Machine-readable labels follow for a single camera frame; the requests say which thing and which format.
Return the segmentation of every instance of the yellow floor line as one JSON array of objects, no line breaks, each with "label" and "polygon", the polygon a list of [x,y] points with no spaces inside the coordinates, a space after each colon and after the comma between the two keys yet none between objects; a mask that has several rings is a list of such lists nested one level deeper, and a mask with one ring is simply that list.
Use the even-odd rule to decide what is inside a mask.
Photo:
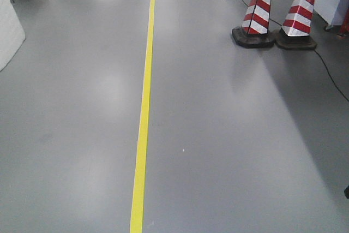
[{"label": "yellow floor line", "polygon": [[141,120],[140,120],[139,137],[138,137],[138,143],[137,143],[137,157],[136,157],[136,169],[135,169],[135,182],[134,182],[134,188],[133,188],[130,233],[142,233],[142,226],[143,226],[149,109],[150,109],[150,102],[151,102],[154,10],[155,10],[155,0],[151,0],[150,8],[149,8],[148,40],[147,40],[145,73],[144,73],[144,81],[143,81]]}]

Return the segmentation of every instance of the black rubber base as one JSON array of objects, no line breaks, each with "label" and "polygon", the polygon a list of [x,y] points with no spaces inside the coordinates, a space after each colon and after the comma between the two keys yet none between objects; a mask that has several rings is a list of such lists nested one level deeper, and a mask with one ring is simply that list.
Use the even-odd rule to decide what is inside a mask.
[{"label": "black rubber base", "polygon": [[317,43],[309,36],[306,40],[303,37],[285,37],[283,32],[274,30],[273,33],[276,40],[276,45],[281,49],[286,50],[314,50]]},{"label": "black rubber base", "polygon": [[236,27],[231,32],[236,44],[248,49],[255,49],[259,47],[272,47],[275,43],[274,36],[268,34],[247,35],[242,27]]},{"label": "black rubber base", "polygon": [[344,194],[349,199],[349,186],[344,190]]}]

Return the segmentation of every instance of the traffic cone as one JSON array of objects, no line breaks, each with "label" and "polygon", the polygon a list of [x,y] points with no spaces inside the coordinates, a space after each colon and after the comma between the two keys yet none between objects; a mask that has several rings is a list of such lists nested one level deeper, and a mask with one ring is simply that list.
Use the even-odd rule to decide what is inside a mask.
[{"label": "traffic cone", "polygon": [[236,44],[247,47],[270,47],[274,36],[268,31],[272,0],[251,0],[242,26],[232,30]]},{"label": "traffic cone", "polygon": [[313,50],[316,42],[309,36],[315,0],[294,0],[282,28],[273,31],[278,47],[287,50]]}]

